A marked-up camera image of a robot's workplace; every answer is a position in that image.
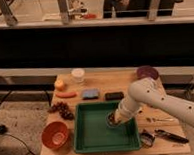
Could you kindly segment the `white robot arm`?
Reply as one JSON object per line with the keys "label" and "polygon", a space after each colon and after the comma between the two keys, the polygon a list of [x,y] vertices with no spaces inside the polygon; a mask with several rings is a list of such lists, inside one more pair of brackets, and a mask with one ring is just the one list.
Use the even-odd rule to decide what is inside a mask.
{"label": "white robot arm", "polygon": [[161,93],[153,78],[134,81],[127,91],[128,94],[120,100],[117,109],[106,117],[110,127],[119,127],[129,122],[140,109],[141,103],[165,111],[194,127],[194,102]]}

